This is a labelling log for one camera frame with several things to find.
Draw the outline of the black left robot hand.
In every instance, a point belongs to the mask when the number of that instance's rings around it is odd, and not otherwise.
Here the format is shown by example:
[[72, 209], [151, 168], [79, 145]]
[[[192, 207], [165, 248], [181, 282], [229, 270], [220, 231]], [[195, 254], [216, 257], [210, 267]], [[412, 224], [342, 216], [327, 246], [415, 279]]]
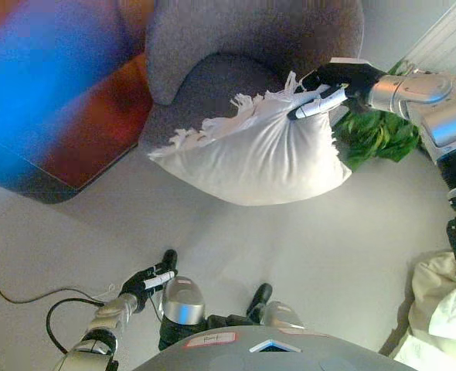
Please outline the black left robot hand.
[[139, 313], [144, 309], [146, 301], [177, 273], [175, 268], [167, 267], [165, 263], [156, 264], [129, 278], [122, 285], [120, 294], [133, 295], [137, 302], [134, 313]]

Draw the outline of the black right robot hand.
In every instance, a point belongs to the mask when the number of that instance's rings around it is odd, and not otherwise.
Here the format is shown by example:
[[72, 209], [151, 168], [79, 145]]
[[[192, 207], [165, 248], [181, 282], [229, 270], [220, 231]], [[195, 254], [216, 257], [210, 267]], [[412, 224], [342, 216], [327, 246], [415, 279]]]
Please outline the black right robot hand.
[[333, 57], [301, 78], [297, 91], [308, 98], [287, 117], [296, 121], [330, 111], [348, 99], [365, 98], [385, 75], [367, 61]]

